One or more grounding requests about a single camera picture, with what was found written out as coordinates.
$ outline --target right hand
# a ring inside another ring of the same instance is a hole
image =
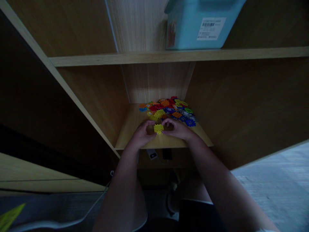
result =
[[[174,129],[171,131],[164,130],[162,131],[163,134],[169,135],[169,136],[175,136],[185,141],[188,141],[189,139],[191,139],[192,137],[196,135],[185,124],[183,124],[182,122],[178,120],[167,118],[162,122],[163,126],[166,125],[167,127],[169,127],[170,124],[174,126]]]

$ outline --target label sticker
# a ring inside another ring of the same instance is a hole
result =
[[[196,40],[217,40],[226,18],[203,18]]]

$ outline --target light blue plastic bin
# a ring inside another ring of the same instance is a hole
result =
[[[169,0],[166,48],[215,49],[224,45],[246,0]]]

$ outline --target shelf board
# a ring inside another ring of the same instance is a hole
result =
[[[131,139],[134,131],[143,121],[149,120],[146,112],[140,112],[138,106],[140,104],[130,104],[127,117],[122,125],[115,149],[123,150],[129,140]],[[195,127],[190,127],[196,134],[198,134],[204,142],[209,146],[213,146],[212,142],[208,138],[207,134],[204,132],[199,123]],[[164,134],[157,135],[155,139],[151,140],[146,144],[142,149],[151,149],[151,148],[184,148],[188,147],[184,140],[167,136]]]
[[[50,57],[55,67],[185,61],[249,60],[309,56],[309,46],[255,49],[208,49],[107,53],[98,55]]]

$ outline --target yellow building block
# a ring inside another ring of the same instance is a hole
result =
[[[154,126],[154,132],[157,133],[157,134],[162,134],[163,130],[164,130],[164,128],[161,124],[156,124]]]

